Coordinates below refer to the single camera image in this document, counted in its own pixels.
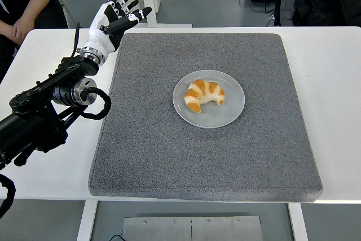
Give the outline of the person's hand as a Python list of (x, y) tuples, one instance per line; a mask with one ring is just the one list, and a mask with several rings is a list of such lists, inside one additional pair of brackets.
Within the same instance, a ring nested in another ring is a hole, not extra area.
[(12, 37), (14, 42), (21, 45), (27, 34), (33, 29), (34, 22), (31, 19), (21, 17), (12, 27)]

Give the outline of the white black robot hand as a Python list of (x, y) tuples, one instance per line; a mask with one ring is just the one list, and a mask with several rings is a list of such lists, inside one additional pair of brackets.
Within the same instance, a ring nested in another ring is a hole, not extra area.
[(138, 9), (138, 0), (107, 0), (98, 9), (89, 28), (89, 39), (81, 51), (94, 49), (105, 56), (118, 49), (125, 32), (152, 11), (150, 7)]

